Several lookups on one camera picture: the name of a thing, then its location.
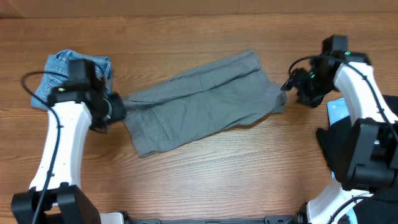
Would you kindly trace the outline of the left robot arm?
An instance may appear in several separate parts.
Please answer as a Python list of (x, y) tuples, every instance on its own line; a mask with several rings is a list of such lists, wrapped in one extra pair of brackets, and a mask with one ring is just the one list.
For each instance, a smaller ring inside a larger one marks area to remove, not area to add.
[(87, 132), (106, 134), (126, 116), (120, 95), (107, 93), (95, 68), (87, 59), (70, 61), (66, 82), (42, 102), (49, 118), (44, 151), (28, 191), (12, 198), (16, 222), (130, 223), (125, 212), (100, 213), (80, 187)]

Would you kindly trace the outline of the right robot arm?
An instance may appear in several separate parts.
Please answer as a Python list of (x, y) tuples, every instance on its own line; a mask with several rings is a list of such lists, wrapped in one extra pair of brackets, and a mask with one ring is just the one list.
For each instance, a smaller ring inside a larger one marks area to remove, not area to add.
[(348, 137), (333, 162), (334, 176), (315, 199), (304, 203), (286, 223), (339, 223), (351, 208), (376, 193), (397, 186), (397, 116), (385, 102), (365, 53), (352, 52), (348, 39), (332, 35), (320, 55), (311, 55), (310, 70), (289, 67), (283, 91), (297, 89), (298, 102), (317, 107), (339, 91), (349, 111)]

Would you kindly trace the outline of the grey shorts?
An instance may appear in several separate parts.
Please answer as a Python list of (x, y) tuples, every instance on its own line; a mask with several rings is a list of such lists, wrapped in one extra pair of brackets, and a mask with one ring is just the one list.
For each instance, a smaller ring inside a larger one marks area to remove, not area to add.
[(252, 50), (181, 73), (124, 99), (141, 157), (281, 113), (287, 97)]

